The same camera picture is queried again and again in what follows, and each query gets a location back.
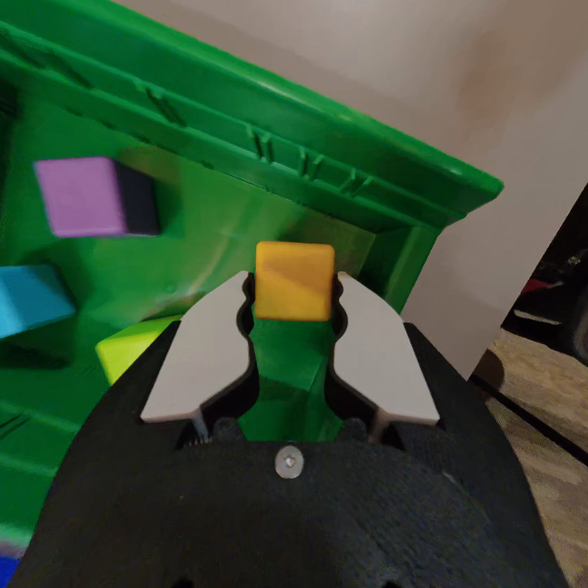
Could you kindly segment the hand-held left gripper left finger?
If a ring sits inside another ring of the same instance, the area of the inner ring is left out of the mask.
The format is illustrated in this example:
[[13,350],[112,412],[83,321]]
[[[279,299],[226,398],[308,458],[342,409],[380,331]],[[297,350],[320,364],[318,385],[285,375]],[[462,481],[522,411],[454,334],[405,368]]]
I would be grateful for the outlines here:
[[211,437],[220,419],[257,402],[259,369],[251,339],[254,274],[240,271],[184,314],[142,409],[144,423],[189,421]]

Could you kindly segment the black metal bar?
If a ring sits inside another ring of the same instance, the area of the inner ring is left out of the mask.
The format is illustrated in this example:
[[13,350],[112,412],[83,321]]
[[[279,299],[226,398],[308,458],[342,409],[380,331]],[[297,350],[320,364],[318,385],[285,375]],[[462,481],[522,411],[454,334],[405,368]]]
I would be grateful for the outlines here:
[[479,376],[472,375],[469,378],[469,382],[483,390],[490,397],[495,399],[505,408],[517,415],[521,420],[526,422],[534,430],[546,437],[549,441],[557,445],[564,452],[569,454],[571,457],[576,459],[579,463],[587,467],[587,451],[582,449],[579,445],[563,436],[557,430],[552,428],[547,423],[543,422],[540,418],[531,414],[528,410],[511,400],[505,394],[501,393],[498,389],[491,386],[488,382],[480,378]]

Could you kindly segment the yellow cube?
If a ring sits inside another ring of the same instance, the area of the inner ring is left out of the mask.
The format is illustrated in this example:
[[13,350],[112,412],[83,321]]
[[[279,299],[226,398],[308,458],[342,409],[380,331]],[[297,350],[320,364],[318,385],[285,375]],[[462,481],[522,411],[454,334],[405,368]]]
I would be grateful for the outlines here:
[[334,261],[335,251],[331,245],[258,242],[255,318],[327,322],[332,315]]

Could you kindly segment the green plastic bin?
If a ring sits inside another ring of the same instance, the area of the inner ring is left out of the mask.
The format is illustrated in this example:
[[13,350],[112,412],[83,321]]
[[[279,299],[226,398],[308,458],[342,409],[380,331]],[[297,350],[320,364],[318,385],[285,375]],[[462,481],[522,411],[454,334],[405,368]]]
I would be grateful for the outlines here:
[[[153,178],[159,236],[59,238],[34,163]],[[108,389],[95,346],[178,315],[261,240],[328,243],[397,312],[441,232],[498,178],[111,1],[1,1],[1,266],[48,264],[77,314],[1,339],[1,552],[26,550]]]

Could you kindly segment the lime green cube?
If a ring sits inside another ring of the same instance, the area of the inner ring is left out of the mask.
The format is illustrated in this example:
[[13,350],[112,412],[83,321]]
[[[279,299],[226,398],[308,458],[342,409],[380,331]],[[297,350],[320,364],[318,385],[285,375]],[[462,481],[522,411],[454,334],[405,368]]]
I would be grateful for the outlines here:
[[98,342],[95,351],[108,384],[113,385],[172,322],[181,318],[144,320]]

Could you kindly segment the purple cube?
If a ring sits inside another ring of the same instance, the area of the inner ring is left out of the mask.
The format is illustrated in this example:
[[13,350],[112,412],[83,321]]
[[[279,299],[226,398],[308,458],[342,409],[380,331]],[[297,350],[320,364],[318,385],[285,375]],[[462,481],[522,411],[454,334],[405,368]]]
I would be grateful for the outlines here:
[[38,160],[33,168],[56,237],[160,235],[150,176],[105,156]]

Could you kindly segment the blue cube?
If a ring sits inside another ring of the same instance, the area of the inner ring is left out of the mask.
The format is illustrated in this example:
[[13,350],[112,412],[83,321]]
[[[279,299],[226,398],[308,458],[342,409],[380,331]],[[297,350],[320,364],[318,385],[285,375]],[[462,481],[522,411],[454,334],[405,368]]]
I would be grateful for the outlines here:
[[1,267],[1,338],[76,314],[59,272],[51,265]]

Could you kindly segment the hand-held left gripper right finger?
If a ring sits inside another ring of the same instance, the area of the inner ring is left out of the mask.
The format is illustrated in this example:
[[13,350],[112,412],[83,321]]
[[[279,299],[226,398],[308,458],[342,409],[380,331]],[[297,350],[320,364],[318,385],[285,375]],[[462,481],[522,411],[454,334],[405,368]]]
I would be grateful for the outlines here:
[[396,422],[437,425],[439,412],[400,315],[345,272],[334,277],[332,302],[324,386],[331,411],[359,419],[372,439]]

